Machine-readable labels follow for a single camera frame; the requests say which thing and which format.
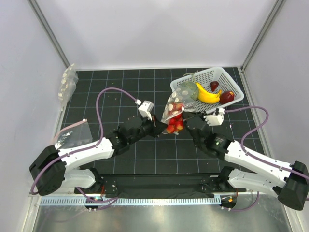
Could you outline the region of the clear dotted zip bag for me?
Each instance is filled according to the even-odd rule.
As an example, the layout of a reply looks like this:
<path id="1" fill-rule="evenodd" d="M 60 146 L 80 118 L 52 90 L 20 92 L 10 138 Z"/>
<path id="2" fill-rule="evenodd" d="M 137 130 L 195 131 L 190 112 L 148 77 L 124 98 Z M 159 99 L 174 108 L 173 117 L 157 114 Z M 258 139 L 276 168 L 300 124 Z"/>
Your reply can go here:
<path id="1" fill-rule="evenodd" d="M 178 134 L 184 129 L 184 112 L 194 112 L 195 91 L 192 88 L 179 86 L 168 97 L 161 122 L 167 125 L 163 134 Z"/>

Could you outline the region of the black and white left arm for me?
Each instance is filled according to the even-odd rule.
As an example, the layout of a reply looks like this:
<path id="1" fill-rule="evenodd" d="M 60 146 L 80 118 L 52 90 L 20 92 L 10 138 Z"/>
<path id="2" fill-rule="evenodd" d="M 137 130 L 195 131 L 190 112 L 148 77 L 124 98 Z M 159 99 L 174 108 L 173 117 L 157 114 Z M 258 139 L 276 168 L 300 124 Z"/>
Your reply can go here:
<path id="1" fill-rule="evenodd" d="M 46 196 L 61 187 L 79 187 L 98 193 L 102 189 L 100 177 L 90 169 L 79 170 L 80 166 L 121 155 L 132 144 L 146 136 L 158 137 L 166 128 L 156 118 L 132 116 L 96 142 L 65 149 L 47 146 L 29 167 L 34 180 L 30 192 Z"/>

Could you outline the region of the red lychee cluster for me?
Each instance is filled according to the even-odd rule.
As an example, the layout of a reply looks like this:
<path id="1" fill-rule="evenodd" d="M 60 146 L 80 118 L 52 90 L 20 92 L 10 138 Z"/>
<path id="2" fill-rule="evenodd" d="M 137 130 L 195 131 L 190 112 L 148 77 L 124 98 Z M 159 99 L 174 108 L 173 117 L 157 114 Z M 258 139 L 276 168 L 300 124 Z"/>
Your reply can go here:
<path id="1" fill-rule="evenodd" d="M 184 105 L 182 103 L 174 103 L 172 106 L 173 108 L 169 112 L 169 116 L 171 118 L 168 119 L 168 134 L 178 133 L 179 131 L 184 129 L 184 122 L 182 119 Z"/>

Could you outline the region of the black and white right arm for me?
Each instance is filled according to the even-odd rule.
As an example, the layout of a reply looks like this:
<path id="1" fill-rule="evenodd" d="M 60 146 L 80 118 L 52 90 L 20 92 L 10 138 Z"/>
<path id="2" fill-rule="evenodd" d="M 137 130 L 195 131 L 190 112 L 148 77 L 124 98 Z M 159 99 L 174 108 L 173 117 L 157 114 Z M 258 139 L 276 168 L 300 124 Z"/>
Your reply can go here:
<path id="1" fill-rule="evenodd" d="M 217 185 L 222 191 L 250 189 L 275 197 L 283 205 L 301 211 L 309 193 L 309 172 L 305 164 L 295 161 L 283 162 L 252 149 L 242 143 L 214 133 L 212 125 L 220 122 L 207 122 L 201 113 L 184 112 L 185 128 L 193 138 L 197 149 L 208 156 L 237 164 L 248 172 L 233 167 L 224 168 Z"/>

